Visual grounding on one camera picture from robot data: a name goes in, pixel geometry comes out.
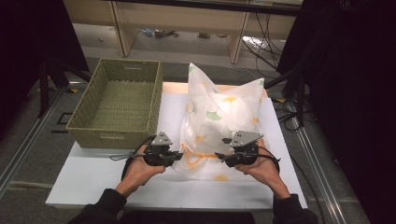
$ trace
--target person's right hand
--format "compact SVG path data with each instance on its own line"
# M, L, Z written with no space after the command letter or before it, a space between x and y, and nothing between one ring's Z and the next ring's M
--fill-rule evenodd
M263 149L265 148L264 141L258 140L259 154L271 156L271 154ZM283 183L282 179L277 172L274 162L270 159L259 157L251 165L238 164L235 169L243 172L245 175L251 175L258 181L267 185L275 194L278 199L289 198L290 194L288 188Z

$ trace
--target plastic bag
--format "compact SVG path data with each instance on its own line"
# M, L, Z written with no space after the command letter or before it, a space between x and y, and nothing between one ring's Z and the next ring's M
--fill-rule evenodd
M253 132L259 123L264 79L260 78L228 91L219 88L194 64L189 67L186 116L181 124L180 152L172 166L194 179L254 180L229 168L215 152L230 155L233 149L222 142L238 130Z

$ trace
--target hand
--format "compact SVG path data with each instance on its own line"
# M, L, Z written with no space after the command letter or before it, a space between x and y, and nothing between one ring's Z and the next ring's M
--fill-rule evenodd
M258 145L259 154L271 156L268 151L262 148L265 148L265 144L262 139L258 140ZM253 176L255 179L268 186L278 199L290 197L288 188L280 178L273 161L259 157L253 164L238 164L235 166L235 169L244 172L245 175Z
M139 148L138 152L143 153L146 145ZM143 157L136 157L131 162L125 177L117 185L116 191L128 198L133 192L142 185L145 185L154 175L165 171L164 166L147 165Z

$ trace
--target person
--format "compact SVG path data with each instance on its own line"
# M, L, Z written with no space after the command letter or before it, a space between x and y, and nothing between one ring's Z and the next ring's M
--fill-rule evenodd
M262 149L262 147L265 147L262 139L258 140L258 145L260 154L270 156L269 152ZM145 148L146 146L142 146L139 151L143 152ZM276 166L271 160L259 157L253 164L238 164L235 169L245 175L252 175L272 190L274 193L274 224L318 223L318 217L312 211L301 207L298 195L289 193L288 187L280 178ZM180 212L177 216L171 212L155 212L155 215L153 215L154 212L131 212L122 216L120 220L117 219L117 214L126 204L126 199L140 186L148 183L154 175L161 174L164 171L163 166L149 166L142 157L134 158L125 177L116 188L105 189L96 204L87 204L69 223L215 223L213 220L205 222L203 220L205 216L193 217L194 213L192 212ZM248 223L246 220L248 217L242 216L241 218L244 221L240 222L238 221L240 217L233 216L233 213L227 214L229 222L221 221L217 223Z

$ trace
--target black sleeve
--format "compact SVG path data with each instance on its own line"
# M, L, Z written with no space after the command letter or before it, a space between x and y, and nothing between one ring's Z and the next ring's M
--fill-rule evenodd
M318 224L318 217L312 211L303 209L298 194L283 200L274 199L274 224Z
M119 223L117 213L126 204L126 199L114 189L105 189L99 202L87 204L70 224L78 223Z

